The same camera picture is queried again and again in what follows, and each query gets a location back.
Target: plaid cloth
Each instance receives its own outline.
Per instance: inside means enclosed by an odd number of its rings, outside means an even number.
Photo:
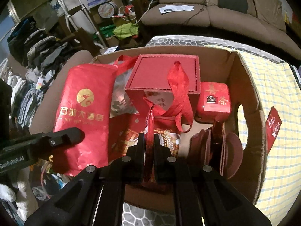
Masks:
[[[208,45],[233,51],[232,49]],[[284,218],[301,190],[301,90],[288,63],[273,63],[237,51],[249,68],[256,85],[265,119],[274,106],[282,125],[267,156],[265,180],[256,207],[273,226]],[[243,108],[238,111],[239,137],[246,146],[248,129]]]

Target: red gift box lid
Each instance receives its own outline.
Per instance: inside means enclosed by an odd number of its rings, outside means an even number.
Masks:
[[[195,55],[143,54],[140,55],[126,88],[170,90],[167,75],[175,61],[181,63],[189,79],[189,91],[198,92],[199,59]]]

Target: silver bolt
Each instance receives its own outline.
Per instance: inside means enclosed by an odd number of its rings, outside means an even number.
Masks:
[[[167,158],[167,161],[169,161],[169,162],[175,162],[176,160],[177,160],[177,158],[173,157],[173,156],[170,156]]]
[[[128,162],[128,161],[131,160],[131,158],[126,155],[126,156],[122,157],[121,160],[124,161],[124,162]]]
[[[87,172],[94,172],[94,171],[95,171],[95,166],[92,166],[92,165],[87,166],[87,167],[86,167],[86,171],[87,171]]]
[[[211,172],[211,171],[212,171],[212,167],[206,165],[206,166],[203,166],[203,170],[204,170],[205,172]]]

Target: gold logo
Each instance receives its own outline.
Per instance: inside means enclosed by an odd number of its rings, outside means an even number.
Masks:
[[[77,93],[76,100],[81,106],[87,107],[93,103],[94,94],[90,89],[84,88]]]

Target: dark pillow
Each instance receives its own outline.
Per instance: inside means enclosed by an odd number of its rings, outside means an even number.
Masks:
[[[249,7],[247,0],[218,0],[218,6],[241,13],[247,13]]]

